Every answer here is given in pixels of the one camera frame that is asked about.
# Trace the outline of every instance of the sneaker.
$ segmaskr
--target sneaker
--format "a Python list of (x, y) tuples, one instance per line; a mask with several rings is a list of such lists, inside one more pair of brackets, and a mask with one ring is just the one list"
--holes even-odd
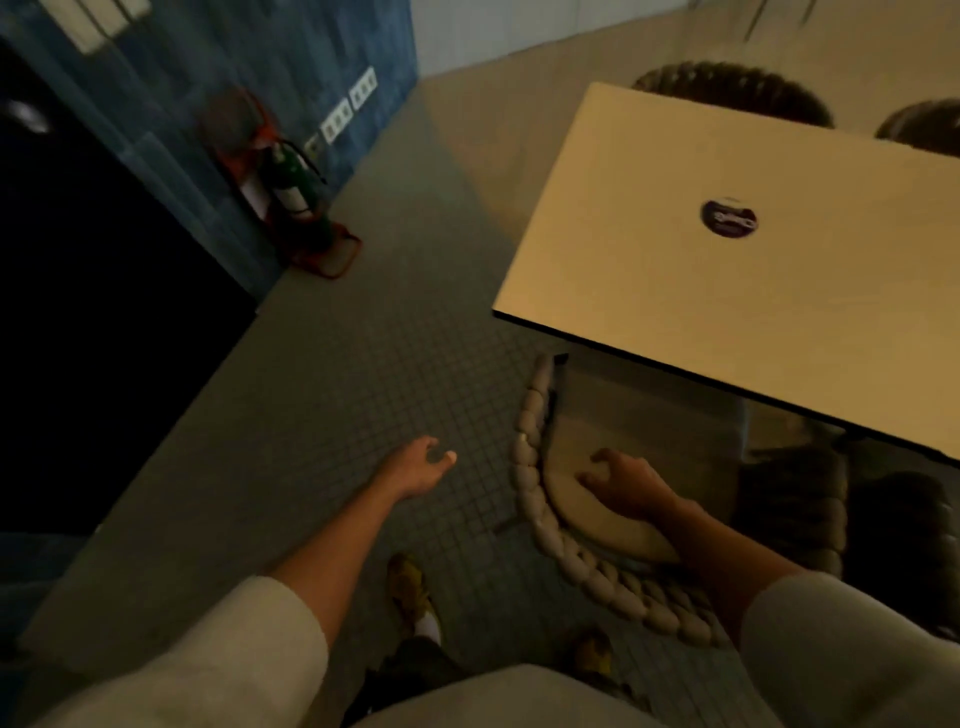
[(613, 675), (613, 645), (599, 627), (591, 627), (571, 648), (571, 660), (578, 672), (595, 672), (604, 677)]
[(426, 579), (413, 559), (405, 553), (394, 554), (387, 564), (387, 596), (403, 620), (405, 637), (412, 637), (414, 628), (427, 613), (440, 624), (437, 610), (426, 589)]

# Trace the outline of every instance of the green fire extinguisher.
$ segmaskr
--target green fire extinguisher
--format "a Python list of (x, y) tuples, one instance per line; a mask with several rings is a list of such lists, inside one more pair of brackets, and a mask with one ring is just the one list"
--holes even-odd
[(302, 222), (319, 217), (321, 179), (312, 165), (283, 141), (274, 142), (264, 157), (261, 177), (290, 216)]
[(260, 177), (273, 191), (277, 201), (297, 221), (292, 229), (284, 227), (296, 245), (319, 252), (329, 249), (336, 233), (326, 216), (320, 185), (326, 180), (290, 141), (274, 142), (264, 155)]

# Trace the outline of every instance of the wall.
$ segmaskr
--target wall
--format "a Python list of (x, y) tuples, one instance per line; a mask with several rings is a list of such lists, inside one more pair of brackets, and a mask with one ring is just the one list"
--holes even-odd
[(197, 140), (197, 110), (242, 84), (302, 143), (372, 64), (379, 88), (326, 155), (336, 191), (417, 82), (408, 0), (155, 0), (89, 56), (36, 0), (0, 0), (0, 36), (258, 299), (281, 266)]
[(422, 76), (685, 5), (686, 0), (411, 0)]

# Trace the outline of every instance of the hand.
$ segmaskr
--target hand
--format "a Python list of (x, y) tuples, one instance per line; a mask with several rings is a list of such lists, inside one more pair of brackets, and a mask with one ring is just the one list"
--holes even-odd
[(637, 521), (656, 520), (680, 498), (642, 457), (631, 457), (615, 449), (596, 451), (590, 462), (607, 463), (610, 478), (577, 473), (577, 480), (614, 513)]
[(439, 442), (436, 437), (424, 435), (395, 449), (376, 469), (372, 487), (388, 491), (396, 500), (422, 496), (432, 491), (457, 462), (457, 453), (453, 450), (445, 452), (444, 457), (436, 463), (426, 459), (427, 452)]

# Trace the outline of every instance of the dark doorway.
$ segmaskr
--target dark doorway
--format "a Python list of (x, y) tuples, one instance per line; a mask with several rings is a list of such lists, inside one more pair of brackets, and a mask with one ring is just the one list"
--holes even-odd
[(0, 531), (88, 534), (253, 299), (0, 44)]

